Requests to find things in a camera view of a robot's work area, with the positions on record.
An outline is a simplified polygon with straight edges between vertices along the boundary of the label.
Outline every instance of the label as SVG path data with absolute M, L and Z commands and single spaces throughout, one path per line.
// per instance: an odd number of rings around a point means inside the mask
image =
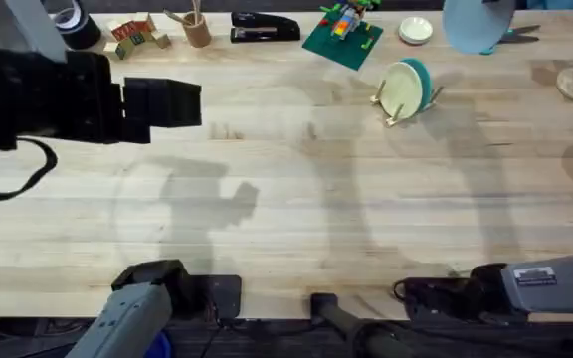
M 551 267 L 515 269 L 514 278 L 522 287 L 556 284 L 556 274 Z

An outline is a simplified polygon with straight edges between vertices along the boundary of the white bowl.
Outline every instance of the white bowl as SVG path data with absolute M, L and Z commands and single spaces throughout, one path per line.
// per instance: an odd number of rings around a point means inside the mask
M 412 45 L 427 43 L 433 36 L 433 25 L 421 17 L 413 16 L 404 19 L 399 26 L 399 37 Z

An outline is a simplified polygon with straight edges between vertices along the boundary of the stapler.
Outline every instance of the stapler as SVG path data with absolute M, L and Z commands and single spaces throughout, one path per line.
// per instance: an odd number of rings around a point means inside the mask
M 231 42 L 270 42 L 299 40 L 299 25 L 292 19 L 252 12 L 231 13 Z

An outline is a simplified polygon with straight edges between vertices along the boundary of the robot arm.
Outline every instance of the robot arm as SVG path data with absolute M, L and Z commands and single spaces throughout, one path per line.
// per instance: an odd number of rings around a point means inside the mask
M 238 276 L 190 275 L 178 260 L 129 267 L 111 287 L 100 315 L 67 358 L 142 358 L 172 317 L 192 319 L 218 309 L 219 318 L 233 319 L 240 312 Z
M 394 291 L 411 319 L 439 312 L 505 324 L 526 321 L 534 312 L 573 313 L 573 257 L 481 266 L 470 278 L 411 277 Z

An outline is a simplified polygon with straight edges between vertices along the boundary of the black strap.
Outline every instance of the black strap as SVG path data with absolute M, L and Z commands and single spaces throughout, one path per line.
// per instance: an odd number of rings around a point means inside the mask
M 19 190 L 15 190 L 9 193 L 0 193 L 0 201 L 12 199 L 37 185 L 37 183 L 39 183 L 41 178 L 43 178 L 51 170 L 55 169 L 55 167 L 57 166 L 57 162 L 59 161 L 55 151 L 52 150 L 52 148 L 49 147 L 47 144 L 40 142 L 39 140 L 30 138 L 17 138 L 17 140 L 33 143 L 38 147 L 40 147 L 41 150 L 44 151 L 44 154 L 46 154 L 46 164 L 44 164 L 43 167 L 41 167 L 33 175 L 31 175 L 26 184 L 24 184 L 24 186 L 22 186 Z

